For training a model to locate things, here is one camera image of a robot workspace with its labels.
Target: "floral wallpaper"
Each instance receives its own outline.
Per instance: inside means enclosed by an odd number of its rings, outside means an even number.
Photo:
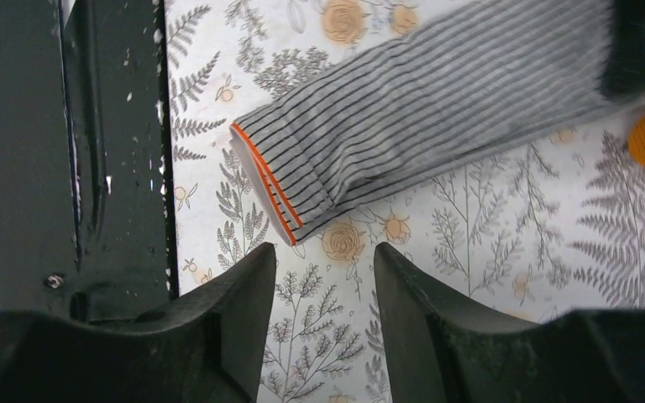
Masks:
[[[166,0],[181,291],[264,241],[278,279],[259,401],[391,403],[372,257],[390,242],[429,274],[536,322],[579,306],[645,307],[642,108],[467,165],[286,246],[228,123],[462,1]]]

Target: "orange flower print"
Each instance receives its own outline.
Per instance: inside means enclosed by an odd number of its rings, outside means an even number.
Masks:
[[[186,208],[191,208],[191,203],[189,202],[189,198],[197,192],[197,188],[199,187],[199,184],[196,183],[194,187],[192,187],[191,190],[186,191],[181,186],[177,186],[174,188],[174,198],[176,200],[176,210],[180,211],[181,208],[186,204]]]
[[[330,396],[329,403],[352,403],[354,402],[354,397],[350,395],[333,395]]]
[[[328,0],[321,25],[332,41],[353,44],[364,34],[364,11],[359,0]]]
[[[322,235],[322,250],[332,260],[353,262],[364,249],[362,235],[351,224],[336,222]]]
[[[385,220],[384,229],[387,241],[395,245],[403,245],[412,235],[411,229],[406,225],[407,218],[399,218],[394,213]]]
[[[570,144],[577,134],[576,128],[565,128],[550,136],[550,143],[555,145]]]
[[[398,34],[408,34],[417,28],[419,18],[413,8],[397,5],[391,10],[391,30]]]
[[[216,91],[216,98],[214,98],[214,101],[221,101],[224,103],[231,102],[231,100],[233,100],[235,90],[238,90],[239,88],[241,88],[241,86],[238,84],[234,86],[231,85],[231,75],[229,74],[226,76],[226,81],[223,85],[218,88],[218,91]]]
[[[520,273],[513,280],[513,290],[515,291],[516,298],[519,300],[524,300],[527,293],[530,291],[528,288],[528,282],[530,281],[530,276],[527,273]]]
[[[208,271],[199,270],[199,266],[197,266],[197,264],[194,263],[194,258],[184,259],[184,262],[186,264],[184,265],[183,268],[181,268],[181,271],[191,272],[191,276],[194,277],[194,282],[197,283],[197,285],[205,284],[213,278],[213,273],[211,268],[209,268]]]

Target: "screw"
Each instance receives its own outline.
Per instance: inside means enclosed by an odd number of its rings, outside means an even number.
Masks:
[[[63,286],[63,283],[65,283],[65,281],[60,275],[49,275],[48,278],[45,279],[45,285],[54,290],[61,288]]]

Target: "black fabric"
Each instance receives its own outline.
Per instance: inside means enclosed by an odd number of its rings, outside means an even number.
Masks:
[[[607,97],[645,92],[645,0],[615,0],[613,15],[602,92]]]

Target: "gray striped fabric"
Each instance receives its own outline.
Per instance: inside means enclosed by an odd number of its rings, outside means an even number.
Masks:
[[[627,107],[599,93],[611,4],[471,3],[236,119],[233,147],[300,243],[362,203]]]

